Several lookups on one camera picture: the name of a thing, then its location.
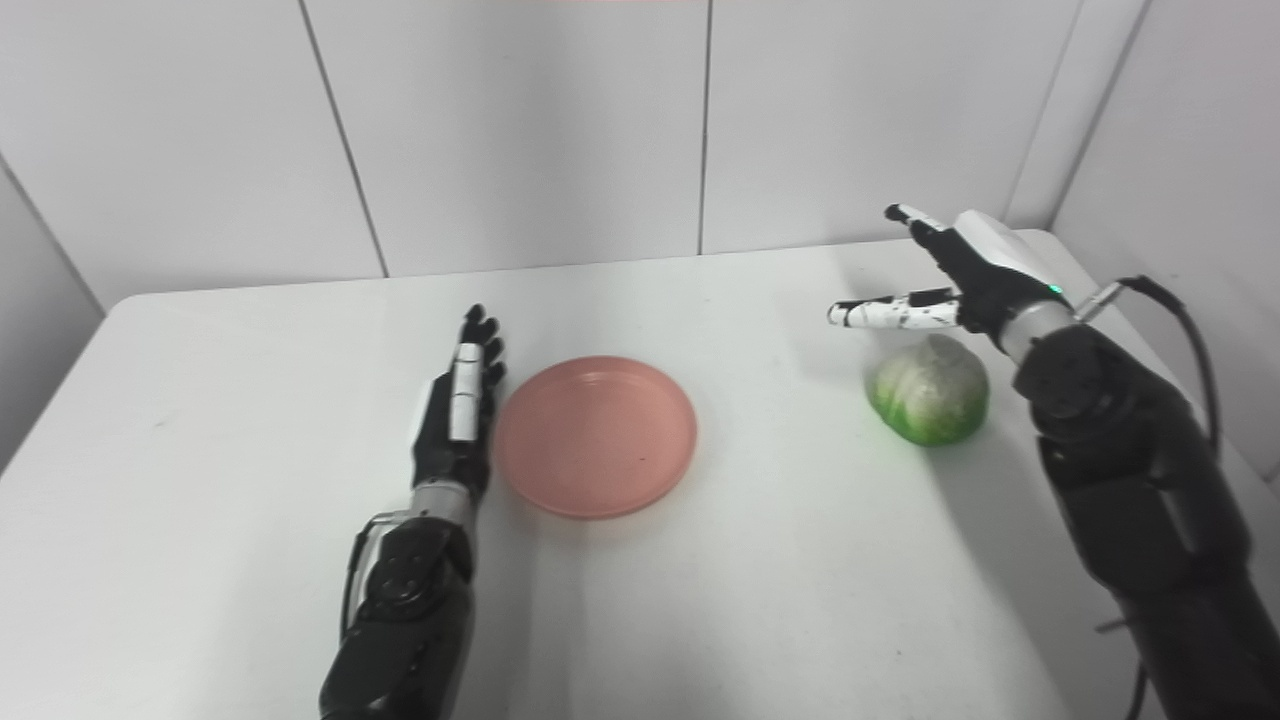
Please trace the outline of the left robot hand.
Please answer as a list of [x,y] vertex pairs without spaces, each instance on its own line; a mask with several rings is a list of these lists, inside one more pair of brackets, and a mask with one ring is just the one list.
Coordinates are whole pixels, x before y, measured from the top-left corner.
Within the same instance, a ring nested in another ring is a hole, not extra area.
[[412,446],[411,486],[448,480],[480,503],[492,478],[490,438],[506,378],[500,324],[481,304],[465,314],[451,364],[430,386]]

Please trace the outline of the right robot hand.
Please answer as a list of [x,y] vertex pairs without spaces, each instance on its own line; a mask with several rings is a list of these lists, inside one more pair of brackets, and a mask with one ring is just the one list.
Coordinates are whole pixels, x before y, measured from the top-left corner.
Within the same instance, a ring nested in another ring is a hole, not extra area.
[[905,225],[951,284],[878,299],[838,301],[831,325],[852,329],[941,331],[959,327],[987,336],[1020,363],[1032,345],[1075,324],[1057,281],[1011,229],[982,211],[945,225],[906,204],[884,209]]

